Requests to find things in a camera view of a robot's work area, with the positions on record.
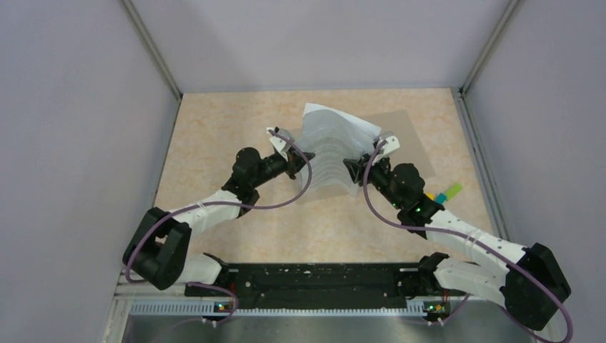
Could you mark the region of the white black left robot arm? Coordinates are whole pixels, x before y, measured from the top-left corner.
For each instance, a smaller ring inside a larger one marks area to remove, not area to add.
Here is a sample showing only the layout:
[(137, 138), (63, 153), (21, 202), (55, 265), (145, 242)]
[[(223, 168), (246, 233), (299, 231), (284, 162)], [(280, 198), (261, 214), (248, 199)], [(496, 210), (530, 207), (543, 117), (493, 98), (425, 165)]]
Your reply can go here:
[(313, 152), (299, 153), (290, 147), (285, 154), (275, 152), (262, 158), (255, 148), (245, 147), (238, 151), (227, 182), (210, 197), (171, 211), (148, 209), (122, 257), (127, 281), (133, 283), (131, 274), (136, 273), (138, 282), (164, 290), (176, 282), (191, 281), (196, 267), (201, 267), (205, 271), (203, 288), (216, 296), (225, 293), (229, 276), (221, 271), (218, 259), (203, 257), (197, 262), (188, 258), (192, 237), (258, 209), (257, 187), (282, 174), (295, 179), (303, 168), (311, 167), (314, 157)]

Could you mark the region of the white paper sheets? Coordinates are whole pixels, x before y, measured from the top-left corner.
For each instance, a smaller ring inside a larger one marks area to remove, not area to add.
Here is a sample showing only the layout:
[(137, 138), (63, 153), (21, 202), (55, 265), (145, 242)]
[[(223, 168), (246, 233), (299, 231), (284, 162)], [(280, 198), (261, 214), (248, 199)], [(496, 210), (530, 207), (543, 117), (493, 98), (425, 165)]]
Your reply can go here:
[(373, 142), (381, 132), (380, 126), (343, 111), (321, 104), (305, 104), (302, 129), (295, 134), (295, 144), (315, 157), (310, 159), (311, 172), (303, 167), (297, 173), (301, 189), (311, 179), (302, 200), (357, 196), (359, 186), (352, 181), (344, 160), (358, 161), (362, 155), (371, 154)]

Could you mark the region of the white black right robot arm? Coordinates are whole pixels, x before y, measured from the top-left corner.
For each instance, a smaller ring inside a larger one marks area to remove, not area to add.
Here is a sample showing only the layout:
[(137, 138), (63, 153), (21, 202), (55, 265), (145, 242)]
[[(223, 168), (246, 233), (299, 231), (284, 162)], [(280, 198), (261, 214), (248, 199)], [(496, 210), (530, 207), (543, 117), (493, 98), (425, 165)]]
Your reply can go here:
[(343, 163), (355, 184), (373, 186), (398, 211), (396, 226), (466, 256), (460, 261), (436, 252), (422, 258), (419, 285), (424, 292), (448, 289), (481, 297), (533, 331), (544, 329), (571, 295), (549, 248), (509, 242), (462, 221), (425, 194), (415, 165), (391, 166), (388, 158), (372, 162), (367, 154)]

